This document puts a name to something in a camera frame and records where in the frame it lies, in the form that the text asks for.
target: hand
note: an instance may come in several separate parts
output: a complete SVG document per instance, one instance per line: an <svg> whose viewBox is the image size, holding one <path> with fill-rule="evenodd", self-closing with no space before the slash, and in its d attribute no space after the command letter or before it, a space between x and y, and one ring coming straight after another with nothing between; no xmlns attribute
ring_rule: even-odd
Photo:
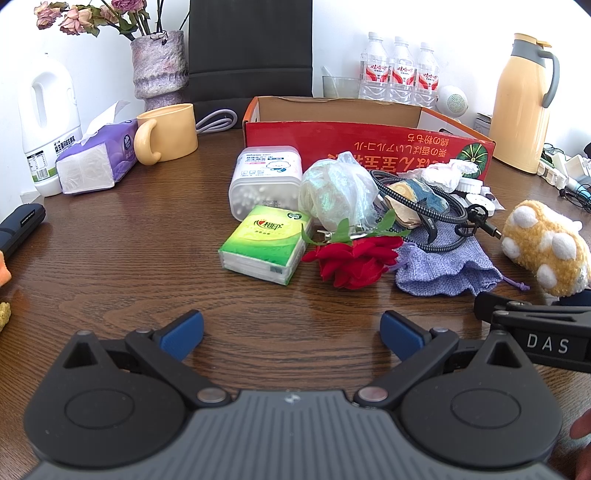
<svg viewBox="0 0 591 480"><path fill-rule="evenodd" d="M570 428L570 437L580 439L591 433L591 408ZM591 480L591 443L579 455L576 480Z"/></svg>

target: yellow mug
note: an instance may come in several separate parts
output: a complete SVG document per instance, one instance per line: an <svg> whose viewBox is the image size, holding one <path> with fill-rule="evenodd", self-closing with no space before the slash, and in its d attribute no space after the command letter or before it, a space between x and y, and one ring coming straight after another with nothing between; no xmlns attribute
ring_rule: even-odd
<svg viewBox="0 0 591 480"><path fill-rule="evenodd" d="M144 165L175 160L197 150L192 103L168 105L138 115L135 156Z"/></svg>

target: white cable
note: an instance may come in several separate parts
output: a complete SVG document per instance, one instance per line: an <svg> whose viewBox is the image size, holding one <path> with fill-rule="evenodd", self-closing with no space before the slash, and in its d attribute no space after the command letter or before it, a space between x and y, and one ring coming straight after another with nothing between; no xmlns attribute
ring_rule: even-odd
<svg viewBox="0 0 591 480"><path fill-rule="evenodd" d="M232 118L220 118L218 120L211 122L210 124L203 126L205 122L211 120L214 116L223 115L224 113L231 115ZM234 125L236 125L236 122L238 122L238 116L236 112L228 109L223 109L210 113L207 117L197 122L195 128L197 129L198 134L212 134L215 132L223 132L224 130L228 130L232 128Z"/></svg>

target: water bottle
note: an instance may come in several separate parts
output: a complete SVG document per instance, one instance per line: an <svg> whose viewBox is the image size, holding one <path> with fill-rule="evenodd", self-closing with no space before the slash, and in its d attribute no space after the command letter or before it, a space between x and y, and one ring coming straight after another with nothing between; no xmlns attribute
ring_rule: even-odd
<svg viewBox="0 0 591 480"><path fill-rule="evenodd" d="M22 149L40 195L61 193L56 160L82 138L72 77L57 60L44 55L23 68L18 87Z"/></svg>
<svg viewBox="0 0 591 480"><path fill-rule="evenodd" d="M388 53L382 45L383 38L369 32L369 42L361 54L361 86L359 98L388 100Z"/></svg>
<svg viewBox="0 0 591 480"><path fill-rule="evenodd" d="M413 102L415 64L402 37L394 38L394 51L390 59L390 100L410 105Z"/></svg>
<svg viewBox="0 0 591 480"><path fill-rule="evenodd" d="M435 107L437 86L439 84L439 65L433 56L433 48L421 43L421 53L417 60L417 78L414 86L413 103L427 108Z"/></svg>

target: flower vase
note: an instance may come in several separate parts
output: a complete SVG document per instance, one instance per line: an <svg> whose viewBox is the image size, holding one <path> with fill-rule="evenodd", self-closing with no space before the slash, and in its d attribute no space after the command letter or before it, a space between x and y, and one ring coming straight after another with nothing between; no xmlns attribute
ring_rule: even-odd
<svg viewBox="0 0 591 480"><path fill-rule="evenodd" d="M172 30L136 38L131 42L135 97L145 109L184 103L189 84L183 32Z"/></svg>

